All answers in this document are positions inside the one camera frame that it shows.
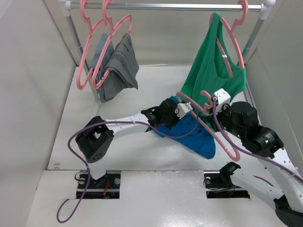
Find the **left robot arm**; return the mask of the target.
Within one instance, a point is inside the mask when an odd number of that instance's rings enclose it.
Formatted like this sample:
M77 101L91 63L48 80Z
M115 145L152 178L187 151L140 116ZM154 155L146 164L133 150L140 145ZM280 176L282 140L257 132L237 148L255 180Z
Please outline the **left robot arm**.
M100 116L93 117L75 141L89 164L101 160L114 139L159 129L164 126L172 129L185 115L192 112L189 103L175 103L170 98L159 106L148 108L139 113L114 120L104 120Z

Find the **blue t shirt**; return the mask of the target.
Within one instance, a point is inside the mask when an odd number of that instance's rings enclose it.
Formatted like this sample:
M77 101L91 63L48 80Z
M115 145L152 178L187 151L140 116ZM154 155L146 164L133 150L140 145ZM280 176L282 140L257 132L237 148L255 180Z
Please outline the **blue t shirt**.
M176 97L172 99L177 104L179 101ZM152 112L156 116L156 107L152 107ZM164 125L156 126L155 133L160 137L170 138L184 145L198 155L211 159L215 156L215 142L212 135L201 125L197 118L192 114L185 115L174 127L166 128Z

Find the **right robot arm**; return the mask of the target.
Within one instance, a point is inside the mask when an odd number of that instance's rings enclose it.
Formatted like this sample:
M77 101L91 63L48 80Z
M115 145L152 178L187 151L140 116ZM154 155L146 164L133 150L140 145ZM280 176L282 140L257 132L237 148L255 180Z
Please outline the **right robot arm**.
M278 188L255 177L237 164L239 156L215 174L215 185L238 186L265 202L288 227L303 225L303 178L284 144L272 129L259 124L256 108L247 102L219 105L213 101L210 117L216 131L238 151L255 157L271 173Z

